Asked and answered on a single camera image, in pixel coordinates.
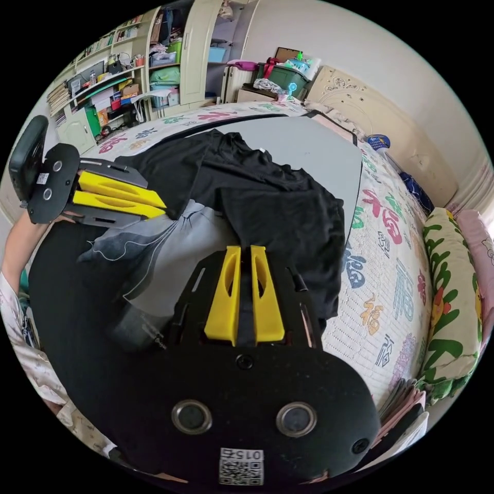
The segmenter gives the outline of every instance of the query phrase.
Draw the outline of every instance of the wardrobe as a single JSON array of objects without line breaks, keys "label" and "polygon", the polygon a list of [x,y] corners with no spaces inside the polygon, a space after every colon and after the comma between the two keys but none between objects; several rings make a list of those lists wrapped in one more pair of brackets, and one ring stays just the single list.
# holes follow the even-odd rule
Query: wardrobe
[{"label": "wardrobe", "polygon": [[[180,56],[180,103],[173,107],[155,109],[147,102],[146,114],[150,120],[175,113],[182,113],[216,103],[220,96],[224,69],[229,60],[241,59],[249,38],[249,29],[259,2],[262,0],[230,1],[233,16],[225,20],[218,14],[223,0],[179,0],[167,4],[187,7],[188,15],[182,34]],[[152,46],[152,26],[160,18],[163,7],[153,12],[153,21],[148,35],[146,63],[149,64],[149,48]],[[209,61],[211,45],[224,50],[221,61]],[[148,66],[143,84],[143,92],[151,91],[150,76],[154,67]]]}]

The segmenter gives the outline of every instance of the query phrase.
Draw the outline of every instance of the floral pillow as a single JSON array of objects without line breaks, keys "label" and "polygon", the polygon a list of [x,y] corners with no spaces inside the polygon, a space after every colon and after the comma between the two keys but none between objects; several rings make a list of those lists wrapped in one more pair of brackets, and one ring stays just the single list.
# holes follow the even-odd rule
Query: floral pillow
[{"label": "floral pillow", "polygon": [[428,403],[452,396],[469,379],[479,359],[482,306],[479,283],[453,215],[435,208],[425,222],[424,241],[434,299],[419,388]]}]

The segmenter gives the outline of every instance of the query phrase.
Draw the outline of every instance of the gray fabric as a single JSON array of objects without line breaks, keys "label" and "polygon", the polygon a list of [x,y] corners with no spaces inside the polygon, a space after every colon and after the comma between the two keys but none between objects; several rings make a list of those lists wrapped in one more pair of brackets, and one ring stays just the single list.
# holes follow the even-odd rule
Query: gray fabric
[{"label": "gray fabric", "polygon": [[124,349],[140,350],[156,339],[173,315],[197,263],[237,243],[219,213],[190,200],[177,221],[163,215],[123,230],[107,230],[79,261],[135,264],[121,292],[129,304],[120,323],[109,331]]}]

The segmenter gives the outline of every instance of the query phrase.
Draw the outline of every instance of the black t-shirt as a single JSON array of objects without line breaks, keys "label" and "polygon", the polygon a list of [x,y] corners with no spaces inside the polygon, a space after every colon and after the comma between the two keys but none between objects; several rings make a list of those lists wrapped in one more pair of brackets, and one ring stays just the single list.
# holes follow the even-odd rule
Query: black t-shirt
[{"label": "black t-shirt", "polygon": [[159,143],[117,162],[137,168],[177,219],[189,199],[223,213],[239,244],[291,258],[322,329],[338,312],[345,246],[343,201],[303,169],[273,162],[239,133],[218,130]]}]

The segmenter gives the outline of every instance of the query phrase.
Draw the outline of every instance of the pink pillow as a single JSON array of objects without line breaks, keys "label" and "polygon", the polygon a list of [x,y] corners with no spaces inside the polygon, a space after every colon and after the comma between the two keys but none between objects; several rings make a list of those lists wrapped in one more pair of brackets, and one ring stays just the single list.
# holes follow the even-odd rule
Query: pink pillow
[{"label": "pink pillow", "polygon": [[494,243],[478,211],[467,209],[456,218],[473,258],[482,297],[482,346],[494,326]]}]

